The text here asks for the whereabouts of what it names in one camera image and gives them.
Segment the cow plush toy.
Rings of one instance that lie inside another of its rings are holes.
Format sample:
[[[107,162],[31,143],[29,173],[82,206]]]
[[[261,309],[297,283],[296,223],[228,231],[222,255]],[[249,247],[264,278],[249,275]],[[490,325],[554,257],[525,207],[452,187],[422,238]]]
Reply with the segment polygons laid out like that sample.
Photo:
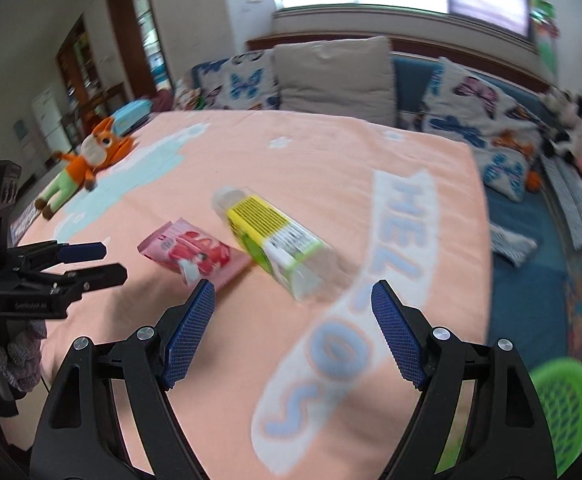
[[[540,95],[541,103],[555,118],[556,127],[543,140],[543,154],[557,156],[576,166],[582,151],[582,93],[550,87]]]

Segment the grey patterned folded cloth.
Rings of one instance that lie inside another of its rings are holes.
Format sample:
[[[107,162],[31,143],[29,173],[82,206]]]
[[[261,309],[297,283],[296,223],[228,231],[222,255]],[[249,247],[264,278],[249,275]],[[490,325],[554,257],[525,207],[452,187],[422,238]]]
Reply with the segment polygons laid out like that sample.
[[[582,250],[582,178],[561,158],[541,156],[545,174],[564,215],[573,249]]]

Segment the green plastic mesh basket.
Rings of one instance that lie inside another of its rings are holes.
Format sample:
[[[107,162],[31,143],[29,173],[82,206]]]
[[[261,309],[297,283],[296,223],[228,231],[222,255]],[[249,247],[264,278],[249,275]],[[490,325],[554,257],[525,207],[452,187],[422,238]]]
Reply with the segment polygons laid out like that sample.
[[[550,436],[557,476],[582,452],[582,362],[564,356],[530,371]]]

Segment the peach hello blanket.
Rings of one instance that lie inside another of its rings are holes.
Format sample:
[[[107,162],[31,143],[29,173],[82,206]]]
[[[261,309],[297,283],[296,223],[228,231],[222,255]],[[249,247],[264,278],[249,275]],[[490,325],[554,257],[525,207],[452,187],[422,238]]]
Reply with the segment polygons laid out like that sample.
[[[491,248],[467,145],[359,119],[166,113],[28,242],[101,242],[124,285],[48,326],[44,377],[78,337],[120,340],[188,292],[139,252],[186,220],[255,260],[217,296],[174,412],[214,479],[376,479],[418,400],[370,307],[387,281],[459,338],[484,342]]]

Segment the butterfly pillow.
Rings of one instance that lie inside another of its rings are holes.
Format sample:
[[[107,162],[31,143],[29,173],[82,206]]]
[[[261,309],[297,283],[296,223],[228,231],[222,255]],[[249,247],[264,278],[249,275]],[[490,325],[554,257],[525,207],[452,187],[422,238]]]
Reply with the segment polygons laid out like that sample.
[[[277,110],[278,79],[272,50],[248,51],[195,65],[191,70],[205,108],[211,110]]]
[[[483,183],[520,203],[548,125],[502,89],[440,58],[420,101],[415,129],[464,142]]]

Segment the small grey patterned cloth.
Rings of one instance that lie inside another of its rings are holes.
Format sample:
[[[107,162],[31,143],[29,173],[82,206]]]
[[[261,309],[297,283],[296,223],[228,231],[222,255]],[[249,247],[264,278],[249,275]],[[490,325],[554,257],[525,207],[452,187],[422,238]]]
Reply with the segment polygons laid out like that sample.
[[[515,268],[520,268],[538,250],[538,242],[531,237],[490,224],[492,253],[504,258]]]

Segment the butterfly pillow right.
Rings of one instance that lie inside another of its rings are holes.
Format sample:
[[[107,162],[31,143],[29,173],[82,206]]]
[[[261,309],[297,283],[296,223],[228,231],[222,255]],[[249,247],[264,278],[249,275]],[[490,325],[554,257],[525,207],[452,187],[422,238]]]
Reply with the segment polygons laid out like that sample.
[[[440,58],[420,101],[415,129],[464,142],[483,183],[520,203],[548,125],[502,89]]]

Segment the orange fox plush toy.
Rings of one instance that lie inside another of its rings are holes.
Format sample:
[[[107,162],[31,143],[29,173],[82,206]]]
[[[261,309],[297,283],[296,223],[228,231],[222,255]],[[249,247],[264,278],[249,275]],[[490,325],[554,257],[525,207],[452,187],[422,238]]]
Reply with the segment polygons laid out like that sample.
[[[97,173],[121,162],[134,149],[134,139],[116,136],[113,126],[113,117],[99,122],[82,140],[78,155],[59,151],[52,154],[60,162],[66,162],[66,166],[34,201],[35,208],[46,220],[50,220],[82,188],[93,191],[97,185]]]

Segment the yellow label clear bottle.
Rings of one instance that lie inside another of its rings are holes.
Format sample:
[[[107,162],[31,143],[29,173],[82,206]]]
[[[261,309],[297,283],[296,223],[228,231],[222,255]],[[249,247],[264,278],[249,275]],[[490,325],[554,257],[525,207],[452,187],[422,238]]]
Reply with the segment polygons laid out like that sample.
[[[212,207],[240,247],[294,300],[320,295],[335,284],[334,249],[259,194],[224,186],[214,193]]]

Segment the small orange ball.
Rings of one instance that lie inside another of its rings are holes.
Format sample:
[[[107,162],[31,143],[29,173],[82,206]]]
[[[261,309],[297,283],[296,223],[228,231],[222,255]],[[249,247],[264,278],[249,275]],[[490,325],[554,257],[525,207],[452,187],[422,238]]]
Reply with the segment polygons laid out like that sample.
[[[537,171],[531,170],[526,176],[526,191],[537,193],[543,185],[541,175]]]

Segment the butterfly pillow left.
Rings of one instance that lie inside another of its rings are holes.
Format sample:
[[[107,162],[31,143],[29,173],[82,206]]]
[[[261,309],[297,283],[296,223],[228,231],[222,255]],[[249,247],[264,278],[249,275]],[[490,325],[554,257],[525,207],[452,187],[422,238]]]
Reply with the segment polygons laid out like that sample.
[[[278,79],[272,50],[248,51],[195,65],[191,70],[205,108],[211,110],[277,110]]]

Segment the beige plain cushion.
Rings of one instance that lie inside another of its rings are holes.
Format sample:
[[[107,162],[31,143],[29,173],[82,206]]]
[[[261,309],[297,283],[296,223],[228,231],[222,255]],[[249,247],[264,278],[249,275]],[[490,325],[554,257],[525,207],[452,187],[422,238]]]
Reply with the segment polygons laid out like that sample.
[[[397,124],[387,37],[279,44],[273,62],[282,110]]]

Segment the pink snack wrapper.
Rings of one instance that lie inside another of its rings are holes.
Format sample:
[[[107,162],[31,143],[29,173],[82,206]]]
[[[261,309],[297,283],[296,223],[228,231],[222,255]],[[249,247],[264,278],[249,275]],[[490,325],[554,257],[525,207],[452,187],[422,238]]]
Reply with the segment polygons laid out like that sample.
[[[251,258],[184,219],[167,222],[137,246],[140,255],[180,275],[185,286],[211,282],[228,285],[248,269]]]

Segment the blue sofa mattress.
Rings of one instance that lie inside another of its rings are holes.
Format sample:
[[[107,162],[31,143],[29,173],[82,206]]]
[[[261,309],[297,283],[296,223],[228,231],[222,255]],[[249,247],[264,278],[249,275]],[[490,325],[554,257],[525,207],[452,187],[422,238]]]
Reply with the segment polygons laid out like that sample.
[[[576,250],[544,167],[542,188],[515,203],[484,185],[468,144],[416,130],[437,62],[392,56],[397,124],[377,125],[385,144],[373,159],[380,206],[371,262],[406,304],[459,337],[508,338],[531,368],[569,356],[566,283]],[[530,93],[480,77],[548,125]],[[491,223],[533,238],[538,250],[515,268],[492,253]]]

